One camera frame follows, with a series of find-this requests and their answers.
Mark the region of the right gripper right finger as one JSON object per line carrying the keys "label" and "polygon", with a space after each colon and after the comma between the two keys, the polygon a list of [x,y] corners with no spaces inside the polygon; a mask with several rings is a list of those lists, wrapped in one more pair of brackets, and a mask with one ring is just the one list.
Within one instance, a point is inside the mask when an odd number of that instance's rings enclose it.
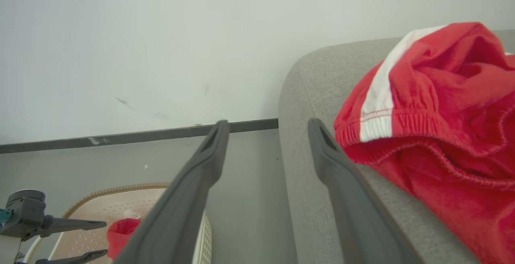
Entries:
{"label": "right gripper right finger", "polygon": [[423,260],[322,121],[308,122],[314,169],[327,187],[346,264],[422,264]]}

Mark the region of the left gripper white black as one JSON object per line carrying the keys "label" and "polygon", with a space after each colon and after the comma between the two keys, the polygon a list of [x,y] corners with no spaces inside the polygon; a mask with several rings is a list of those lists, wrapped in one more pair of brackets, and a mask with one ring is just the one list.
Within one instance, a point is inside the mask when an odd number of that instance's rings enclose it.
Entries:
{"label": "left gripper white black", "polygon": [[[46,215],[46,196],[39,190],[20,190],[11,194],[6,207],[1,209],[1,252],[2,264],[29,264],[33,262],[35,253],[44,237],[54,233],[75,230],[101,229],[107,226],[104,221],[88,221],[79,219],[63,219]],[[20,246],[35,238],[33,244],[20,257]],[[87,252],[81,256],[63,259],[39,259],[35,264],[87,264],[105,256],[108,250]]]}

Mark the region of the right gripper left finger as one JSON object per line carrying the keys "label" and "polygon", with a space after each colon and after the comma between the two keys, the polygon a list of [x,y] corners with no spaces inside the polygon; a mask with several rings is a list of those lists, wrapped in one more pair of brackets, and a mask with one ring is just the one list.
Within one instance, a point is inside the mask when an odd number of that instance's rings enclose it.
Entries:
{"label": "right gripper left finger", "polygon": [[218,121],[114,260],[191,264],[208,192],[221,177],[229,122]]}

